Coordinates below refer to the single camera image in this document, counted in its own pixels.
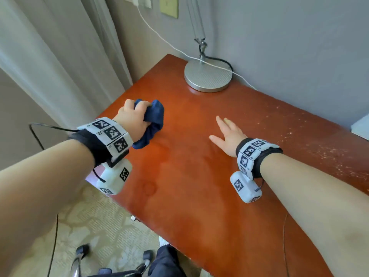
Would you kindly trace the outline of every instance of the finger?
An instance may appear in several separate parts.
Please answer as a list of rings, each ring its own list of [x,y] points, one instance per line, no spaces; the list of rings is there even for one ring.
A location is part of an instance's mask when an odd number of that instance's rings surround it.
[[[209,139],[214,143],[216,144],[219,148],[221,148],[222,150],[225,149],[225,141],[223,139],[220,139],[219,137],[217,136],[214,136],[214,135],[210,135],[209,136]]]
[[[124,110],[134,110],[135,109],[135,102],[131,99],[127,99],[124,103]]]
[[[222,131],[224,136],[226,136],[231,131],[228,125],[226,125],[219,116],[217,116],[217,123],[219,125],[220,131]]]
[[[140,101],[135,107],[135,111],[141,112],[142,115],[145,114],[147,107],[151,106],[151,103],[148,101]]]
[[[231,120],[229,120],[229,119],[225,118],[225,119],[224,119],[224,122],[226,123],[226,125],[228,125],[228,126],[229,126],[229,128],[230,128],[231,130],[234,130],[234,131],[239,131],[239,130],[240,130],[240,129],[238,128],[238,126],[237,126],[233,121],[231,121]]]

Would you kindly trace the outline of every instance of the dark blue pants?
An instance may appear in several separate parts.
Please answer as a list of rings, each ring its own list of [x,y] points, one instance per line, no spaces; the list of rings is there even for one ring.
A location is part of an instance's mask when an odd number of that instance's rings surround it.
[[[177,250],[171,245],[158,249],[156,259],[149,268],[150,277],[186,277],[179,265]]]

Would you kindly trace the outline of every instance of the person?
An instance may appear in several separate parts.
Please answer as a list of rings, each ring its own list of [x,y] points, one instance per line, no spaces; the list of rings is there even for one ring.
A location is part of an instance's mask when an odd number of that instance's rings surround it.
[[[150,103],[127,100],[114,120],[139,140]],[[232,121],[216,117],[224,139],[210,140],[231,157],[247,136]],[[81,142],[68,139],[0,172],[0,272],[11,269],[54,222],[55,216],[92,171],[95,159]],[[367,276],[369,197],[354,187],[281,153],[261,162],[260,173],[320,251],[333,275]],[[175,249],[164,240],[149,269],[151,277],[185,276]]]

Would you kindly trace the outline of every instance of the shoe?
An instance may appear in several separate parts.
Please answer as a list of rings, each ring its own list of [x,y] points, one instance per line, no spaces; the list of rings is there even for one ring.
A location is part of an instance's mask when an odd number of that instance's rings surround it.
[[[165,246],[165,245],[170,245],[168,241],[164,240],[163,237],[159,236],[159,245],[160,247]]]

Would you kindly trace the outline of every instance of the reddish-brown tabletop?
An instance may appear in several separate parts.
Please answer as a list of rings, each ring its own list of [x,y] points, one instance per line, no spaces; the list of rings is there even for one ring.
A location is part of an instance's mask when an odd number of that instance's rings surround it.
[[[158,99],[165,107],[164,128],[144,149],[130,150],[133,171],[114,199],[216,277],[285,277],[287,211],[267,184],[261,199],[242,202],[229,181],[236,160],[209,140],[221,136],[215,116],[367,194],[369,143],[234,80],[218,93],[193,90],[183,77],[185,65],[165,56],[101,114],[113,118],[128,98]],[[291,277],[332,276],[290,216],[285,245]]]

